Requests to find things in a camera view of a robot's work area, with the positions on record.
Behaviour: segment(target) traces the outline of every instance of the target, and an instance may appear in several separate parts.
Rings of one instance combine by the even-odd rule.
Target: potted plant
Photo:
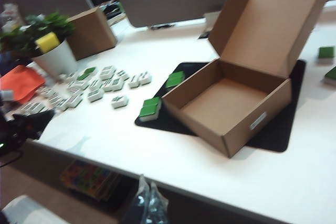
[[[76,60],[66,41],[74,32],[74,26],[67,18],[58,13],[27,16],[27,26],[19,26],[10,33],[0,33],[0,52],[9,51],[14,59],[31,58],[56,80],[61,73],[75,72]],[[57,36],[60,44],[44,54],[35,41],[50,32]]]

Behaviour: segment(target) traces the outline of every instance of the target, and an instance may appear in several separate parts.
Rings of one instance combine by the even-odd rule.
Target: black mouse pad
[[[208,62],[183,62],[178,65],[174,72],[184,71],[185,77],[188,78],[206,64],[208,64]],[[247,146],[275,152],[284,152],[287,149],[305,69],[306,63],[302,60],[298,60],[292,73],[290,74],[290,78],[292,79],[292,102],[286,106],[272,121],[270,121],[257,135],[255,135],[246,144]],[[167,93],[164,86],[165,83],[161,86],[154,97],[162,97]],[[139,118],[137,118],[135,120],[135,124],[141,127],[196,136],[194,132],[172,117],[168,113],[164,104],[162,104],[157,120],[141,122]]]

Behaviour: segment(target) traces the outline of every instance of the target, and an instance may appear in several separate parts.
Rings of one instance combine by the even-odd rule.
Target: small cardboard box
[[[117,44],[104,13],[98,7],[68,20],[75,25],[75,31],[67,41],[77,60],[113,48]]]
[[[169,112],[232,157],[291,102],[288,76],[326,1],[227,0],[209,37],[220,58],[163,97]]]

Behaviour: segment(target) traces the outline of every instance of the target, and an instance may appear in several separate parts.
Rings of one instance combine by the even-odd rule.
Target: plastic bag
[[[149,185],[143,175],[139,178],[139,189],[131,202],[131,206],[119,221],[119,224],[141,224],[144,221],[150,198]]]
[[[154,182],[151,183],[151,195],[144,224],[169,224],[167,217],[168,200],[159,193]]]
[[[167,217],[169,201],[157,188],[152,182],[149,190],[149,185],[141,175],[138,192],[119,224],[169,224]]]

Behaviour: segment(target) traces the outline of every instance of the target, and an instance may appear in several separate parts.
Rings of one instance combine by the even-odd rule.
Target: orange paper
[[[23,104],[35,94],[45,80],[34,69],[19,65],[0,79],[0,89],[11,89],[14,100]]]

